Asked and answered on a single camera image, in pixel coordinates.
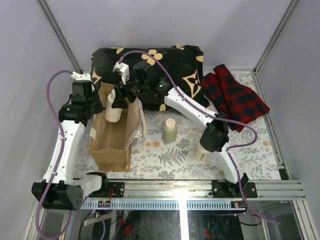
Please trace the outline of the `green bottle wooden cap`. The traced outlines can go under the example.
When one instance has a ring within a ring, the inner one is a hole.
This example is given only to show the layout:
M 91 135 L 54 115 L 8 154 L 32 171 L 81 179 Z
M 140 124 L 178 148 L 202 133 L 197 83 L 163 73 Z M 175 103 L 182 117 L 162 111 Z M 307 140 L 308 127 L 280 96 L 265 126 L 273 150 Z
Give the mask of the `green bottle wooden cap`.
M 168 118 L 163 124 L 163 138 L 167 143 L 172 143 L 177 139 L 178 124 L 175 119 Z

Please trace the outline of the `brown jute canvas bag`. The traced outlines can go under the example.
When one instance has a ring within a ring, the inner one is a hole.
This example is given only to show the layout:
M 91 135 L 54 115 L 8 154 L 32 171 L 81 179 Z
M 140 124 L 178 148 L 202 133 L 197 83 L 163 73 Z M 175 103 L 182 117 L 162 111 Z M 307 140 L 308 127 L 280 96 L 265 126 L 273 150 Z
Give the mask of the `brown jute canvas bag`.
M 131 146 L 136 138 L 146 138 L 146 121 L 141 101 L 136 98 L 123 109 L 117 122 L 109 122 L 106 108 L 93 117 L 89 155 L 101 172 L 129 172 Z

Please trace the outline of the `beige bottle wooden cap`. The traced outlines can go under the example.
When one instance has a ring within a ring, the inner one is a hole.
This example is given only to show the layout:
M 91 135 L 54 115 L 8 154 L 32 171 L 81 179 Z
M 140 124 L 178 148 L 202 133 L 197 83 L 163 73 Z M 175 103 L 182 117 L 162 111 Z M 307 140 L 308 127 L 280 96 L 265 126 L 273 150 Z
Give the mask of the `beige bottle wooden cap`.
M 105 108 L 105 119 L 108 122 L 116 123 L 120 120 L 122 109 L 113 108 L 112 105 L 116 99 L 116 92 L 113 89 L 110 94 L 107 96 L 106 108 Z

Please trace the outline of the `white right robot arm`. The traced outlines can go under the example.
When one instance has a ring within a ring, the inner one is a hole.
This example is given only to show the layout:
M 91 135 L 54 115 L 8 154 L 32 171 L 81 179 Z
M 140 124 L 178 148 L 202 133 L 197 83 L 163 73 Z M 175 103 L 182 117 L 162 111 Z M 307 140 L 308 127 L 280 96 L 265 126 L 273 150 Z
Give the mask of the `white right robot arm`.
M 112 70 L 120 75 L 121 81 L 112 91 L 113 109 L 126 109 L 136 98 L 145 98 L 153 102 L 161 102 L 177 110 L 202 131 L 199 148 L 204 153 L 214 153 L 224 171 L 225 180 L 229 182 L 228 192 L 233 197 L 240 197 L 246 191 L 241 181 L 243 174 L 239 165 L 232 160 L 227 151 L 229 145 L 228 124 L 223 112 L 215 113 L 194 101 L 170 80 L 168 76 L 159 77 L 144 62 L 133 66 L 133 72 L 125 63 L 117 62 Z

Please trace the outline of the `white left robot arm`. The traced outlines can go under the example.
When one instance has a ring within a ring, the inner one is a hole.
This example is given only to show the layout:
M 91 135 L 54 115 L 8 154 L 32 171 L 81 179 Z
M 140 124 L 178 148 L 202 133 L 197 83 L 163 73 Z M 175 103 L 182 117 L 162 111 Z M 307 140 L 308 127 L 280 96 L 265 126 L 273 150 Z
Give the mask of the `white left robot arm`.
M 73 167 L 88 121 L 104 110 L 90 80 L 75 80 L 72 94 L 58 112 L 58 135 L 51 161 L 41 182 L 31 192 L 44 209 L 77 211 L 85 197 L 105 197 L 110 190 L 106 174 L 90 172 L 73 178 Z

